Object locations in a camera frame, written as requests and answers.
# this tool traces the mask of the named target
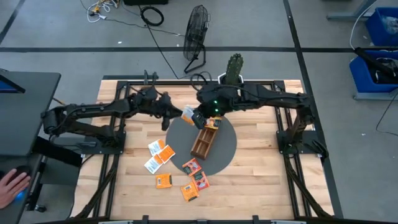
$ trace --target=gray concrete floor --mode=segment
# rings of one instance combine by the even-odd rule
[[[83,0],[85,6],[94,0]],[[353,22],[327,21],[333,11],[352,11],[360,0],[290,0],[302,47],[349,47]],[[194,0],[170,0],[158,8],[165,15],[164,30],[183,34]],[[206,0],[211,13],[206,46],[293,47],[282,1]],[[0,1],[0,29],[12,14],[16,0]],[[378,6],[398,6],[380,0]],[[137,7],[128,9],[138,12]],[[110,19],[143,25],[123,8],[105,14]],[[155,33],[160,46],[183,45],[183,38]],[[363,22],[357,26],[355,46],[369,47]],[[148,30],[115,22],[86,21],[79,0],[26,0],[0,47],[155,47]],[[208,52],[202,70],[223,73],[234,52]],[[290,52],[242,52],[245,78],[302,79],[296,54]],[[187,64],[181,52],[165,52],[170,64],[183,75]],[[310,82],[330,151],[331,165],[345,218],[398,221],[398,153],[394,136],[381,134],[375,127],[388,102],[354,101],[355,85],[349,62],[351,53],[305,53]],[[8,70],[60,72],[55,94],[68,103],[95,101],[103,75],[136,75],[146,69],[161,78],[173,74],[158,52],[108,53],[0,53],[0,67]],[[392,105],[380,129],[398,133]],[[58,202],[54,195],[64,198]],[[46,213],[25,212],[21,223],[60,220],[69,214],[73,183],[46,187],[39,202]]]

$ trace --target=computer mouse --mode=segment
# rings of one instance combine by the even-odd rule
[[[25,172],[27,174],[27,176],[30,174],[30,167],[29,166],[19,166],[15,168],[17,170],[17,172],[8,180],[9,184],[12,180],[14,180],[15,178],[17,178],[17,176],[19,176],[19,174]]]

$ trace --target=person's hand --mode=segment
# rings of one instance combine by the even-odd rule
[[[30,177],[26,173],[19,174],[19,176],[7,184],[16,172],[16,169],[12,169],[0,180],[0,209],[7,207],[29,185]]]

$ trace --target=fan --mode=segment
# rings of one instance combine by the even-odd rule
[[[205,7],[200,5],[193,8],[191,16],[189,17],[184,40],[184,57],[190,61],[184,69],[185,73],[200,68],[206,63],[206,48],[203,45],[203,42],[205,41],[208,21],[208,13]],[[198,59],[198,55],[202,49],[203,63],[194,68],[188,69],[192,62]]]

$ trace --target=blue bin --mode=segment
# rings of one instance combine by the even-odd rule
[[[398,59],[398,52],[386,52],[380,50],[367,50],[374,58],[393,58]],[[353,74],[356,89],[360,93],[389,93],[398,88],[398,84],[376,84],[373,82],[366,62],[361,57],[356,57],[349,68]]]
[[[398,18],[398,8],[378,7],[366,21],[369,35],[376,46],[398,46],[398,34],[389,34],[384,27],[381,16]]]

